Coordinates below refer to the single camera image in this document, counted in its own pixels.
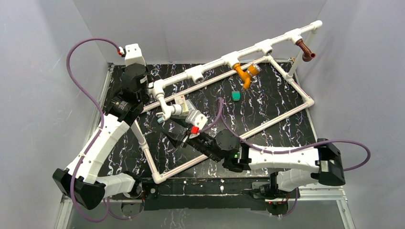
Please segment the white faucet chrome knob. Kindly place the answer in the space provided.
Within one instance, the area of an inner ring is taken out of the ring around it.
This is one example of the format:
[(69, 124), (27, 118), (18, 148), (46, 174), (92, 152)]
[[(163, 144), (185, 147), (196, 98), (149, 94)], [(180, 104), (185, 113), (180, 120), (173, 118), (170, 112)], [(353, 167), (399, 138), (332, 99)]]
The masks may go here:
[(176, 107), (174, 105), (167, 105), (165, 102), (165, 98), (163, 94), (158, 94), (156, 96), (156, 99), (158, 100), (162, 112), (157, 113), (156, 116), (158, 118), (163, 117), (164, 121), (168, 120), (172, 115), (176, 116)]

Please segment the white PVC pipe frame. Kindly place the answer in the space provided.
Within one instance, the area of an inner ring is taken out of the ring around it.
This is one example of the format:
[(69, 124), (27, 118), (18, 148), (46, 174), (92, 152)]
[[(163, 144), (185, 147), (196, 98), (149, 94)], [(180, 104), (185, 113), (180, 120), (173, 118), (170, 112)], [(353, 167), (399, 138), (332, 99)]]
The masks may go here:
[[(251, 79), (248, 90), (243, 88), (241, 79), (230, 65), (248, 54), (269, 51), (280, 42), (296, 42), (303, 34), (307, 35), (305, 43), (309, 44), (321, 26), (322, 22), (317, 20), (206, 64), (153, 64), (148, 68), (158, 81), (158, 94), (164, 95), (167, 105), (174, 97), (184, 95), (213, 120), (217, 98), (221, 97), (225, 124), (242, 138), (272, 146), (277, 143), (303, 146), (313, 143), (316, 138), (307, 112), (315, 102), (295, 77), (301, 60), (278, 63), (269, 54), (255, 60), (262, 72)], [(232, 100), (232, 91), (240, 92), (239, 101)], [(162, 183), (181, 173), (193, 177), (224, 174), (225, 170), (207, 156), (198, 155), (192, 149), (176, 150), (169, 146), (168, 139), (160, 132), (160, 125), (152, 117), (152, 112), (159, 107), (159, 102), (148, 104), (140, 121), (147, 128), (149, 150), (146, 160), (153, 180)]]

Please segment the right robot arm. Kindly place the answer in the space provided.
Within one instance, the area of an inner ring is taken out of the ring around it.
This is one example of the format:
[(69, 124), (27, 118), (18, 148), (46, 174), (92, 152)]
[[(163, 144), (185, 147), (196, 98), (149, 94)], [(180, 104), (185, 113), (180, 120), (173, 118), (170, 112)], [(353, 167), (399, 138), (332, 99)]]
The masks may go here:
[(329, 140), (318, 140), (314, 146), (264, 147), (242, 142), (228, 129), (214, 137), (200, 133), (191, 138), (192, 129), (174, 122), (172, 130), (162, 133), (173, 146), (191, 146), (232, 172), (253, 171), (263, 168), (283, 168), (269, 184), (269, 192), (276, 198), (297, 187), (312, 183), (343, 186), (346, 183), (340, 150)]

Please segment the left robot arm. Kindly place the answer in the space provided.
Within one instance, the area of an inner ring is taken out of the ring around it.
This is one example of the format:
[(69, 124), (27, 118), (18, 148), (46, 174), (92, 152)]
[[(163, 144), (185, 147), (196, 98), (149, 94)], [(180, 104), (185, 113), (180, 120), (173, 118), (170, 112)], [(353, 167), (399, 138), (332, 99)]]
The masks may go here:
[(143, 112), (143, 105), (149, 102), (149, 79), (144, 64), (134, 63), (124, 67), (121, 86), (106, 105), (104, 120), (93, 134), (95, 140), (88, 141), (91, 147), (84, 147), (65, 169), (58, 168), (53, 173), (53, 180), (60, 191), (88, 210), (117, 194), (128, 198), (142, 195), (142, 180), (134, 173), (124, 171), (107, 177), (100, 177), (98, 173), (118, 140)]

